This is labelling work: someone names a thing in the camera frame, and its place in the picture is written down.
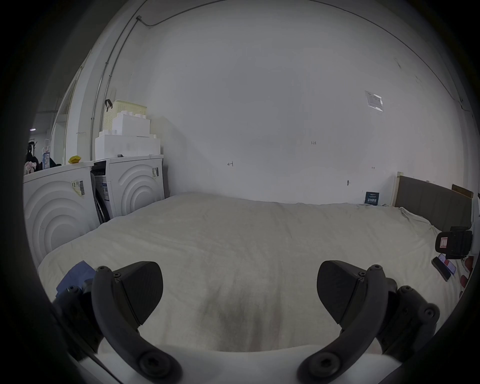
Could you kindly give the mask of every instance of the small card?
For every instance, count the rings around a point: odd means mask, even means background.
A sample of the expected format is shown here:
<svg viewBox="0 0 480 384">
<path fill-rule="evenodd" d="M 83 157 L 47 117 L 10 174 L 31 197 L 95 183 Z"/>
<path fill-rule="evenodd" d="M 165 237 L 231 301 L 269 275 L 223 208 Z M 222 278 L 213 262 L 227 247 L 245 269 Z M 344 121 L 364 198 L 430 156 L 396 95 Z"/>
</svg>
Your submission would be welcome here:
<svg viewBox="0 0 480 384">
<path fill-rule="evenodd" d="M 367 192 L 365 195 L 365 204 L 378 205 L 379 192 Z"/>
</svg>

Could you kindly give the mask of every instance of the gray upholstered headboard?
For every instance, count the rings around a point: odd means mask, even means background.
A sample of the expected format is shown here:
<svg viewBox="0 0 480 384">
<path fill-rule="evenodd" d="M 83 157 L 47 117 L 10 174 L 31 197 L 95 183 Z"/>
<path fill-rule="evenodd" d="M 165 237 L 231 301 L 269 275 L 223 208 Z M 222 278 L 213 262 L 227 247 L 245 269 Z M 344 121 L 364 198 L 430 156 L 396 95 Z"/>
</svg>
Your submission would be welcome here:
<svg viewBox="0 0 480 384">
<path fill-rule="evenodd" d="M 393 205 L 426 218 L 441 231 L 471 225 L 472 199 L 426 181 L 398 176 Z"/>
</svg>

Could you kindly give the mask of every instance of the mattress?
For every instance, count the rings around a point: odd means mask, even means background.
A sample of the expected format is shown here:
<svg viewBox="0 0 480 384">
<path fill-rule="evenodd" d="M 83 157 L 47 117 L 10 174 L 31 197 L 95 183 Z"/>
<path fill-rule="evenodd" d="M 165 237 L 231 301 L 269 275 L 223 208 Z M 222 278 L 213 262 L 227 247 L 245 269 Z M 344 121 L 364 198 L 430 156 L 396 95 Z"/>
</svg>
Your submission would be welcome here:
<svg viewBox="0 0 480 384">
<path fill-rule="evenodd" d="M 139 328 L 154 345 L 220 351 L 325 346 L 340 332 L 316 292 L 320 264 L 380 264 L 440 308 L 458 302 L 458 273 L 431 264 L 439 231 L 403 208 L 279 204 L 186 193 L 153 203 L 49 253 L 38 268 L 51 300 L 81 260 L 112 270 L 157 262 L 163 297 Z M 104 340 L 99 352 L 111 351 Z M 381 353 L 376 341 L 369 352 Z"/>
</svg>

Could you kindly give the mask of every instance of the white wall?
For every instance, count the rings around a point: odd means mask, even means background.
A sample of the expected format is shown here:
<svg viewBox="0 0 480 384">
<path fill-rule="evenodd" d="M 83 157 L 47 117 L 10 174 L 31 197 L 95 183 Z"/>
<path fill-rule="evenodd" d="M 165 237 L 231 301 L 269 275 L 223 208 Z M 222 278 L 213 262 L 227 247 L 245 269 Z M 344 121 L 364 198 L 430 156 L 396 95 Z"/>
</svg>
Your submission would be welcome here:
<svg viewBox="0 0 480 384">
<path fill-rule="evenodd" d="M 458 96 L 440 56 L 405 22 L 371 1 L 333 3 L 406 42 Z M 147 2 L 139 14 L 156 22 L 164 5 Z M 324 204 L 373 191 L 388 203 L 397 171 L 478 191 L 471 115 L 410 49 L 353 14 L 229 0 L 138 27 L 112 90 L 148 107 L 171 194 Z M 383 98 L 384 112 L 367 106 L 365 91 Z"/>
</svg>

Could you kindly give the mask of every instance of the white storage box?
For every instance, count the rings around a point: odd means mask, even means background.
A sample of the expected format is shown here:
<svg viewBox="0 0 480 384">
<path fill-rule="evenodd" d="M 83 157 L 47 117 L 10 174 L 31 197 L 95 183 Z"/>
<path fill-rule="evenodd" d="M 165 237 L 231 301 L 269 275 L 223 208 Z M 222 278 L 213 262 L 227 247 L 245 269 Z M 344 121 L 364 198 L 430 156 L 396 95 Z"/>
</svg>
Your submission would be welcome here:
<svg viewBox="0 0 480 384">
<path fill-rule="evenodd" d="M 101 132 L 95 139 L 95 160 L 123 155 L 147 156 L 160 154 L 160 139 L 152 137 L 119 136 Z"/>
<path fill-rule="evenodd" d="M 24 176 L 24 216 L 36 267 L 55 248 L 100 225 L 90 167 L 93 161 Z"/>
<path fill-rule="evenodd" d="M 139 113 L 140 115 L 147 114 L 147 107 L 144 107 L 143 105 L 129 103 L 128 101 L 115 100 L 112 103 L 112 105 L 113 107 L 108 108 L 108 110 L 105 110 L 105 113 L 103 114 L 103 123 L 102 123 L 103 131 L 112 129 L 113 119 L 117 117 L 117 113 L 119 112 L 129 111 L 129 112 L 132 112 L 134 115 L 136 115 L 137 113 Z"/>
<path fill-rule="evenodd" d="M 112 131 L 117 135 L 150 137 L 150 120 L 119 113 L 113 119 Z"/>
<path fill-rule="evenodd" d="M 96 189 L 103 197 L 110 218 L 127 215 L 165 198 L 163 155 L 117 157 L 96 161 Z"/>
</svg>

